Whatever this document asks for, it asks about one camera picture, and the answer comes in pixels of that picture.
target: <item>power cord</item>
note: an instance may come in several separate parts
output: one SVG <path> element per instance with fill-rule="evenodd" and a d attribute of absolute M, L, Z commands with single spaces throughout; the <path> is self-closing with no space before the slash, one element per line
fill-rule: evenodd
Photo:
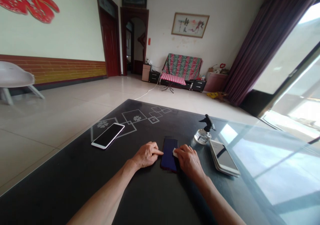
<path fill-rule="evenodd" d="M 156 86 L 158 85 L 158 83 L 159 83 L 159 80 L 160 80 L 161 74 L 162 74 L 162 72 L 161 72 L 161 73 L 160 73 L 160 75 L 159 75 L 159 78 L 158 78 L 158 81 L 157 81 L 157 84 L 155 85 L 155 87 L 156 87 Z M 153 87 L 152 89 L 148 90 L 144 95 L 140 96 L 139 98 L 141 98 L 141 97 L 145 96 L 147 93 L 149 93 L 149 91 L 153 90 L 155 87 Z"/>

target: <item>person's left hand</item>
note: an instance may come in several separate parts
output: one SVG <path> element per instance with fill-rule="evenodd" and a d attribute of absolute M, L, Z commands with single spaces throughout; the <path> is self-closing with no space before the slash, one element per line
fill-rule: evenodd
<path fill-rule="evenodd" d="M 144 168 L 151 166 L 158 159 L 158 155 L 163 155 L 163 152 L 159 150 L 156 142 L 148 142 L 141 146 L 136 155 L 131 159 L 138 167 Z"/>

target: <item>curtain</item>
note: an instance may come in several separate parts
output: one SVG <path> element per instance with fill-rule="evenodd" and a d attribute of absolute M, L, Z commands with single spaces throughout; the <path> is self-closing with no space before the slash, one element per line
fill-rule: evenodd
<path fill-rule="evenodd" d="M 233 62 L 225 92 L 239 106 L 315 0 L 265 0 Z"/>

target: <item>hand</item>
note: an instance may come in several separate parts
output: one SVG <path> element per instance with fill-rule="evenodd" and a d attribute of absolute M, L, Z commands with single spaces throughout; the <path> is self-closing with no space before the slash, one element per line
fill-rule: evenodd
<path fill-rule="evenodd" d="M 184 144 L 180 148 L 175 149 L 175 152 L 178 155 L 181 169 L 192 181 L 196 182 L 206 176 L 195 150 Z"/>
<path fill-rule="evenodd" d="M 136 155 L 131 159 L 135 162 L 138 169 L 148 167 L 154 164 L 158 159 L 158 155 L 163 155 L 163 152 L 159 150 L 156 142 L 148 142 L 141 146 Z"/>

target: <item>dark blue phone case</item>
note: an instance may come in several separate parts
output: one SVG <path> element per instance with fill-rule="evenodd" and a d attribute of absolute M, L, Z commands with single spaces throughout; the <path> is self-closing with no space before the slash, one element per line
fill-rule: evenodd
<path fill-rule="evenodd" d="M 172 154 L 174 148 L 178 148 L 178 140 L 166 138 L 163 143 L 163 155 L 160 164 L 162 169 L 177 172 L 175 157 Z"/>

